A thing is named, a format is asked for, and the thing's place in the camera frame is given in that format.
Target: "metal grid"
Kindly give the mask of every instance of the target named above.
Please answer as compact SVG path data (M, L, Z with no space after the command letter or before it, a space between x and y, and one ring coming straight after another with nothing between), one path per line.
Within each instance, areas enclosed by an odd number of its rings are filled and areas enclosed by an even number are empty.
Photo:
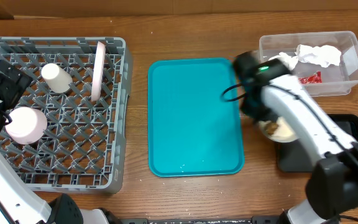
M18 39L25 44L18 45ZM67 39L77 45L67 45ZM116 193L121 188L132 60L122 39L95 39L61 38L62 45L53 45L57 40L46 38L0 39L0 60L9 61L33 78L16 107L41 110L48 119L44 136L30 145L14 142L5 130L0 134L1 154L33 190L104 189ZM91 102L97 41L106 44L107 54L101 97ZM49 90L40 76L47 63L59 65L73 77L69 92Z

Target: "clear plastic container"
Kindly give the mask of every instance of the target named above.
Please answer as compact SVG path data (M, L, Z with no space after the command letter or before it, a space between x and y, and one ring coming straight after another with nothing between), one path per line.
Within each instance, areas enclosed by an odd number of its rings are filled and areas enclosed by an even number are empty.
M322 83L305 84L311 96L346 95L358 84L358 41L351 31L265 35L259 40L260 61L266 62L280 52L295 56L299 44L312 47L331 45L342 52L339 66L323 68L320 65L298 62L293 70L293 74L298 77L308 77L321 71Z

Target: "teal tray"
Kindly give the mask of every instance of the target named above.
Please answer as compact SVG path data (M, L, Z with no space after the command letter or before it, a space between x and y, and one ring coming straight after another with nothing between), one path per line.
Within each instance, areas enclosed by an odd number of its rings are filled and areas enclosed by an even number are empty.
M159 177L235 174L244 165L238 102L223 102L225 58L167 60L149 68L149 166ZM235 90L227 93L235 98Z

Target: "tabletop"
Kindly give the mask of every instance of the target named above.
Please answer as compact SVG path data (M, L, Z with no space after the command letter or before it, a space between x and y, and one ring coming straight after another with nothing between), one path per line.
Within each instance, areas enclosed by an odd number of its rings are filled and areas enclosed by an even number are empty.
M242 118L246 162L234 175L160 178L148 165L147 72L157 60L226 57L259 48L269 34L351 30L358 11L263 12L0 21L0 36L122 37L134 58L126 114L124 183L115 195L71 194L80 208L119 218L244 218L278 215L305 199L309 174L276 166L273 142ZM358 116L358 85L346 96L315 98L327 113ZM58 193L37 192L46 201ZM358 208L346 213L358 217Z

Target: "crumpled white tissue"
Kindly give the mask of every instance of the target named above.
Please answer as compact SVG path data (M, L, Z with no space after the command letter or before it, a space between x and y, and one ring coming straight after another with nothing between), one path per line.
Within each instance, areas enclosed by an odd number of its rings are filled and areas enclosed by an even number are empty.
M291 57L284 52L280 52L278 55L269 58L269 60L276 58L283 62L283 64L287 66L290 71L292 71L298 63L298 56Z
M296 48L295 54L300 62L312 63L326 68L331 64L339 66L342 53L336 47L330 45L310 47L300 44Z

